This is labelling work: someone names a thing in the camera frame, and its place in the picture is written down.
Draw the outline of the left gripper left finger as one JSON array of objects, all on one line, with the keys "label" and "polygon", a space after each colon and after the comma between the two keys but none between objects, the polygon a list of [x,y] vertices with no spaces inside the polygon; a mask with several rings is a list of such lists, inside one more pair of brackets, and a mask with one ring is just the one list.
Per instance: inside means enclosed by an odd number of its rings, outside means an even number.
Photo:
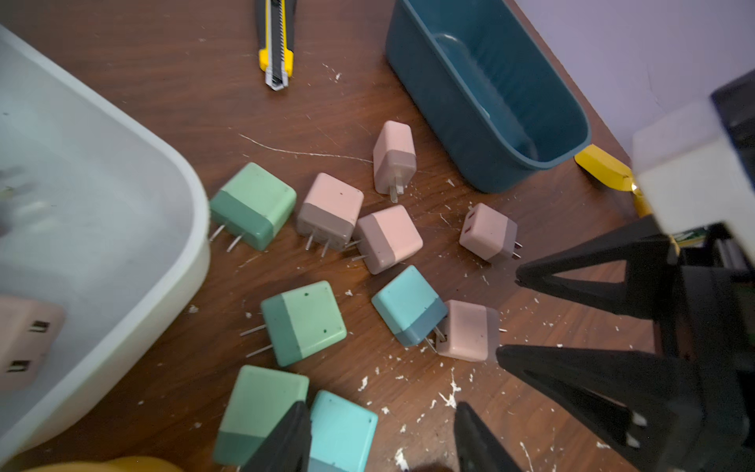
[{"label": "left gripper left finger", "polygon": [[241,471],[307,472],[311,446],[310,411],[304,401],[296,401]]}]

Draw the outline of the green plug middle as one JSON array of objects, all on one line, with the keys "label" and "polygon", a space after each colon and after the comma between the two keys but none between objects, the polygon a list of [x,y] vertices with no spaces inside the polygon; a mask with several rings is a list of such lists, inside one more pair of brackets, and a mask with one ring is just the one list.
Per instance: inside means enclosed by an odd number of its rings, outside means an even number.
[{"label": "green plug middle", "polygon": [[347,338],[348,330],[330,283],[303,284],[282,281],[262,286],[257,292],[269,341],[250,352],[247,360],[271,351],[278,367],[287,368]]}]

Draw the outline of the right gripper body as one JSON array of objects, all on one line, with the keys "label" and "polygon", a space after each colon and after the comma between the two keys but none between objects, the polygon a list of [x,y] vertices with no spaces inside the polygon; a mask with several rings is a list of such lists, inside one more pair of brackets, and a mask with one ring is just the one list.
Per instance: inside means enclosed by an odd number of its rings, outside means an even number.
[{"label": "right gripper body", "polygon": [[698,405],[683,413],[653,471],[754,468],[754,265],[721,225],[697,247],[670,250],[670,293],[656,322],[659,354],[695,374]]}]

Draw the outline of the teal plug centre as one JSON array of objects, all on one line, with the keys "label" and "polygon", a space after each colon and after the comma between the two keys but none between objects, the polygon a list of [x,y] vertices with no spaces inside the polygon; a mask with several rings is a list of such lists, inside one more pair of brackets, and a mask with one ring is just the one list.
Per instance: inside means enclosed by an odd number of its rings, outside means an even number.
[{"label": "teal plug centre", "polygon": [[404,347],[420,344],[449,313],[440,295],[414,265],[387,283],[372,298],[372,304]]}]

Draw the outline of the green plug top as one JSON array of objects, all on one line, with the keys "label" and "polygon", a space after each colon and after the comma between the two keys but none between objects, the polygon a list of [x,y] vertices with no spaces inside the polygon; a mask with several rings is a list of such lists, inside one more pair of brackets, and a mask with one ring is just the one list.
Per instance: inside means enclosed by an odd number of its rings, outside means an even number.
[{"label": "green plug top", "polygon": [[226,231],[235,236],[227,252],[240,241],[265,251],[291,216],[296,201],[292,187],[250,162],[210,200],[210,218],[218,224],[210,242]]}]

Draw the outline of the yellow black utility knife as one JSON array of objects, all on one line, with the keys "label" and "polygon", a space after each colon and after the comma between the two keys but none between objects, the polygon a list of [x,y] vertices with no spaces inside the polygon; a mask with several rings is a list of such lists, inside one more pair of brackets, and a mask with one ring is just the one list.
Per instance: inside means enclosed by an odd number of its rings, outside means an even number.
[{"label": "yellow black utility knife", "polygon": [[276,92],[287,88],[293,75],[296,8],[296,0],[255,1],[259,67]]}]

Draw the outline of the teal plug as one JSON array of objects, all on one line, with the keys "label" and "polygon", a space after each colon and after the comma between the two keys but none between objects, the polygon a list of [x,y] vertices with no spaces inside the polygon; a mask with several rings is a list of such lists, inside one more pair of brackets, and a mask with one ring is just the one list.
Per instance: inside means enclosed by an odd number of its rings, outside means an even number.
[{"label": "teal plug", "polygon": [[379,416],[329,391],[319,391],[311,411],[309,471],[366,470]]},{"label": "teal plug", "polygon": [[372,298],[372,304],[404,347],[420,344],[449,313],[440,295],[414,265],[387,283]]}]

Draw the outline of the green plug bottom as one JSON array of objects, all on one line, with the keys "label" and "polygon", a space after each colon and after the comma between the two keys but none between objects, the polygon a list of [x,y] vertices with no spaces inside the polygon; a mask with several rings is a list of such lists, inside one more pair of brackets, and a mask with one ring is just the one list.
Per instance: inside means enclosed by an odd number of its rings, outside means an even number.
[{"label": "green plug bottom", "polygon": [[309,385],[302,375],[242,367],[218,430],[214,463],[245,465],[289,408],[306,399]]}]

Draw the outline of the pink plug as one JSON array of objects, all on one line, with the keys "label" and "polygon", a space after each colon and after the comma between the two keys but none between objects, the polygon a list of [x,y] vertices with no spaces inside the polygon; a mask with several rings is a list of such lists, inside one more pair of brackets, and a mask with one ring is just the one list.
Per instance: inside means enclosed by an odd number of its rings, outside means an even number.
[{"label": "pink plug", "polygon": [[466,214],[459,244],[490,264],[519,260],[518,225],[497,210],[477,204]]},{"label": "pink plug", "polygon": [[395,205],[359,218],[353,240],[344,249],[356,248],[368,271],[378,275],[414,256],[423,245],[406,208]]},{"label": "pink plug", "polygon": [[436,352],[469,362],[493,360],[499,348],[499,311],[457,300],[444,305],[448,314],[438,325],[442,337],[436,339]]},{"label": "pink plug", "polygon": [[342,252],[351,242],[364,202],[364,193],[326,173],[319,173],[297,214],[295,228],[307,238],[306,250],[314,242],[328,250]]},{"label": "pink plug", "polygon": [[373,150],[376,191],[389,195],[393,204],[404,194],[417,171],[417,155],[409,125],[389,120],[377,138]]},{"label": "pink plug", "polygon": [[65,309],[35,299],[1,296],[1,391],[33,382],[66,320]]}]

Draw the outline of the green plug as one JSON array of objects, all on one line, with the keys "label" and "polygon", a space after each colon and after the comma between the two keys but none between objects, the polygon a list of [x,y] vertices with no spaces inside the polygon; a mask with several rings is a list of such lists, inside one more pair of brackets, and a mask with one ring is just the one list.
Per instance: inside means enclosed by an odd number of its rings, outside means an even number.
[{"label": "green plug", "polygon": [[282,281],[262,286],[257,292],[269,341],[250,352],[247,360],[271,351],[278,367],[287,368],[347,338],[348,330],[330,283],[303,284]]},{"label": "green plug", "polygon": [[309,385],[302,375],[242,367],[218,430],[214,463],[245,465],[289,408],[306,399]]},{"label": "green plug", "polygon": [[250,162],[210,200],[210,218],[218,224],[210,242],[226,231],[235,236],[227,252],[240,241],[265,251],[291,216],[296,201],[292,187]]}]

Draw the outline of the teal plug bottom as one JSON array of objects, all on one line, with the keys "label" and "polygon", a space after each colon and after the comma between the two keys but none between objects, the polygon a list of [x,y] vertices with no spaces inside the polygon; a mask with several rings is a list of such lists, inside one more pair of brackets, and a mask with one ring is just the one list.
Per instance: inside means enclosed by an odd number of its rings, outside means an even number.
[{"label": "teal plug bottom", "polygon": [[319,391],[311,411],[309,471],[366,470],[379,416],[329,391]]}]

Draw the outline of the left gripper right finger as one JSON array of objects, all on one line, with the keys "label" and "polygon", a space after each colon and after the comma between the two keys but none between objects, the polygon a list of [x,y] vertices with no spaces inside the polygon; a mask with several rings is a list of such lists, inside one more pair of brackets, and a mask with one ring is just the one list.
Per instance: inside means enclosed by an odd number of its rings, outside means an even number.
[{"label": "left gripper right finger", "polygon": [[461,472],[521,472],[469,403],[458,403],[453,432]]}]

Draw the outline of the white storage box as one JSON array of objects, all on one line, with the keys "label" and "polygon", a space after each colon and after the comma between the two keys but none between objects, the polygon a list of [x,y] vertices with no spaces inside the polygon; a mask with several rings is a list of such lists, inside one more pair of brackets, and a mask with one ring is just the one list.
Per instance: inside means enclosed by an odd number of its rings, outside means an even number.
[{"label": "white storage box", "polygon": [[1,33],[1,291],[66,313],[27,387],[1,397],[1,458],[86,416],[208,273],[193,167],[23,39]]}]

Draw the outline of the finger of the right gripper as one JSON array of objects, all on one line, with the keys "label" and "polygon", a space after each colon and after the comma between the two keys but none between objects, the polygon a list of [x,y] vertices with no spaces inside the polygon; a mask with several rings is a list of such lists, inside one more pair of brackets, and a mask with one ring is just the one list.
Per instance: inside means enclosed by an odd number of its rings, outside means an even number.
[{"label": "finger of the right gripper", "polygon": [[678,248],[652,216],[521,265],[516,283],[619,316],[654,320],[670,297]]},{"label": "finger of the right gripper", "polygon": [[634,466],[692,466],[702,424],[697,374],[640,351],[506,345],[497,361]]}]

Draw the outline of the yellow toy shovel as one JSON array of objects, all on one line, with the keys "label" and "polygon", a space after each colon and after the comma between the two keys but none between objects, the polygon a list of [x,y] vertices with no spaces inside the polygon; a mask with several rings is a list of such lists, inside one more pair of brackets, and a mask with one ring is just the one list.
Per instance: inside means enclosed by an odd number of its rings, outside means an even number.
[{"label": "yellow toy shovel", "polygon": [[575,162],[606,187],[630,193],[637,214],[644,218],[652,214],[652,208],[635,182],[632,170],[622,161],[596,145],[589,145],[575,157]]}]

